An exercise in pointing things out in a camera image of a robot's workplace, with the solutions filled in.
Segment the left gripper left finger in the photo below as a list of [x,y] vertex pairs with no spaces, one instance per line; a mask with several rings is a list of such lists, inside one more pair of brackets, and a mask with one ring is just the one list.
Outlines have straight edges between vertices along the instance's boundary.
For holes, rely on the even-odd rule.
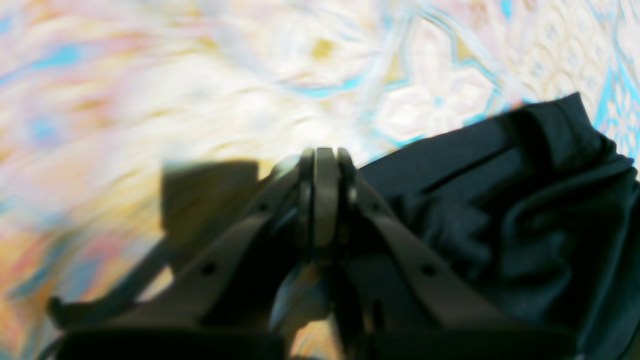
[[237,221],[177,271],[153,299],[136,298],[172,260],[158,244],[105,297],[55,301],[57,360],[284,360],[299,330],[329,316],[320,267],[318,170],[327,148],[306,149]]

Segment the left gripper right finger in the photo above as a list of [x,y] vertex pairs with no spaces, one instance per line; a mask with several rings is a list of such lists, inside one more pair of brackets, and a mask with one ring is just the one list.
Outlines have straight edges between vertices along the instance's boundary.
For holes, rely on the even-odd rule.
[[350,360],[567,360],[571,335],[526,325],[471,289],[398,221],[347,150],[327,150],[327,237]]

